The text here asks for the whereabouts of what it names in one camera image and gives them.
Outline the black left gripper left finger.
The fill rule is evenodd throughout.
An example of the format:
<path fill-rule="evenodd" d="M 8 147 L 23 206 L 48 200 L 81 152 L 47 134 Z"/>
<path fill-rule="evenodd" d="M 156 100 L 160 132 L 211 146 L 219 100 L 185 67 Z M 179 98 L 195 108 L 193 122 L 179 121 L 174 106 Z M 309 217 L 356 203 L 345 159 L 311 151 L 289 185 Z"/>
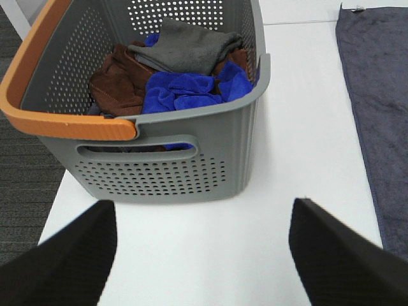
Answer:
<path fill-rule="evenodd" d="M 100 200 L 1 266 L 1 305 L 97 305 L 116 250 L 114 203 Z"/>

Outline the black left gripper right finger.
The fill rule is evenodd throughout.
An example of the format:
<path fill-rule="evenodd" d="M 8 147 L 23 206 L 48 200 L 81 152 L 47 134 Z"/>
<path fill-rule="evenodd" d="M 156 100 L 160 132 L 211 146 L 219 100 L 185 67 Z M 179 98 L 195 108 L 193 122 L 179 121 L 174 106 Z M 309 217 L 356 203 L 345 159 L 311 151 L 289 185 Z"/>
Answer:
<path fill-rule="evenodd" d="M 312 305 L 407 305 L 407 262 L 310 199 L 293 203 L 289 248 Z"/>

